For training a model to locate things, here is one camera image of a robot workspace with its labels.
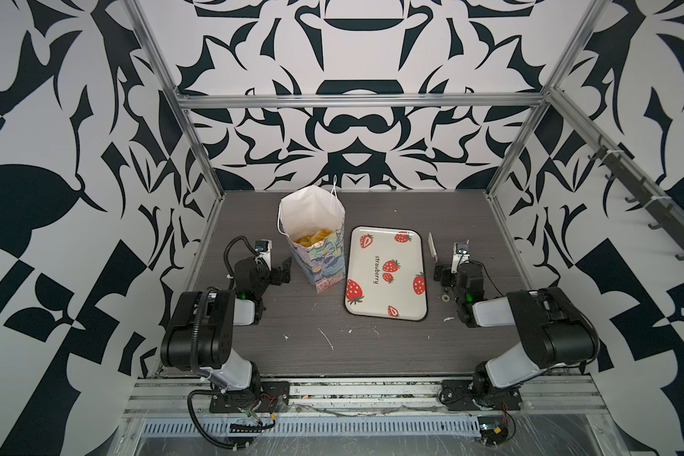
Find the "croissant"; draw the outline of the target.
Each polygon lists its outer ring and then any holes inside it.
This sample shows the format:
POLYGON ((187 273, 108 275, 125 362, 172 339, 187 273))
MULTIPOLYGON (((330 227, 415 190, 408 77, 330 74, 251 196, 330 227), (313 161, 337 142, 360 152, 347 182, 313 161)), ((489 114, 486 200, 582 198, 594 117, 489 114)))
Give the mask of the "croissant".
POLYGON ((331 234, 332 234, 332 232, 329 230, 319 229, 311 235, 307 235, 305 237, 301 237, 300 239, 297 239, 294 243, 296 243, 297 245, 304 247, 304 248, 310 248, 313 245, 315 245, 321 241, 324 241, 324 239, 329 237, 331 234))

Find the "white floral paper bag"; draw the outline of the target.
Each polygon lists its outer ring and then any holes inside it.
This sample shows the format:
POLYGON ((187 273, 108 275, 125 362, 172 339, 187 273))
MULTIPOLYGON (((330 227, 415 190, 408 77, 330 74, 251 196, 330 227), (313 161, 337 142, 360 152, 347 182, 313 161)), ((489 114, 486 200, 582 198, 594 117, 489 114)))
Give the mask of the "white floral paper bag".
POLYGON ((316 185, 304 187, 279 203, 277 230, 319 294, 346 277, 345 216, 335 184, 329 190, 316 185))

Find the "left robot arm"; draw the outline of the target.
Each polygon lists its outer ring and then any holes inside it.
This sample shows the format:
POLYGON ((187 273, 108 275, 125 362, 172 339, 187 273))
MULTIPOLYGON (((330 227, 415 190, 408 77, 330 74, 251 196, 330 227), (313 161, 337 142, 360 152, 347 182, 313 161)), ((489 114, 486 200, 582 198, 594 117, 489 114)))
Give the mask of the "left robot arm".
POLYGON ((223 252, 229 284, 180 295, 165 337, 161 364, 204 379, 230 397, 255 401, 262 394, 260 372, 233 348, 234 329, 260 323, 263 296, 291 280, 291 259, 272 265, 273 243, 234 237, 223 252))

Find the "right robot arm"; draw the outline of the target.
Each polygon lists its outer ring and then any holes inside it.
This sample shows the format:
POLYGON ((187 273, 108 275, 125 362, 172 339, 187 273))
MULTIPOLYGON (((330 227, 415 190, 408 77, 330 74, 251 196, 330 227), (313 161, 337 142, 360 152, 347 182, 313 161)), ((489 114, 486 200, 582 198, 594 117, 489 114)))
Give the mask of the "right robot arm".
POLYGON ((456 242, 451 264, 440 262, 432 235, 433 279, 455 303, 459 319, 474 329, 513 327, 519 342, 477 365, 469 382, 444 381, 439 401, 451 410, 465 402, 482 409, 505 406, 524 383, 553 369, 584 368, 600 354, 595 326, 558 287, 509 292, 487 299, 482 262, 470 258, 469 244, 456 242))

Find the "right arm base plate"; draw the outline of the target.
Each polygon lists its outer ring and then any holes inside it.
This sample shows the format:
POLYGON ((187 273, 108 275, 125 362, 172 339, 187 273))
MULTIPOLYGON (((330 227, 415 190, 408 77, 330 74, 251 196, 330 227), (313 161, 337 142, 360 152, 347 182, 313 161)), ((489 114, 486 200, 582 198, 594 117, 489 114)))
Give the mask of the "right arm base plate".
POLYGON ((521 409, 522 395, 518 389, 484 389, 476 391, 472 380, 445 380, 438 401, 450 412, 488 412, 521 409))

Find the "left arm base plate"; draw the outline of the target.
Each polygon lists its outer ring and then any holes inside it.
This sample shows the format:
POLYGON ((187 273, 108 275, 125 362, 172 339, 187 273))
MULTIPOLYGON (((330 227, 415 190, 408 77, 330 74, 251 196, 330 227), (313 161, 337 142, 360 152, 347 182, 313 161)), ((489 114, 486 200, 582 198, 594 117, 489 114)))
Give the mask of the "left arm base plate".
POLYGON ((291 384, 286 381, 261 381, 242 391, 226 391, 212 396, 211 413, 231 413, 239 410, 271 413, 287 406, 291 384))

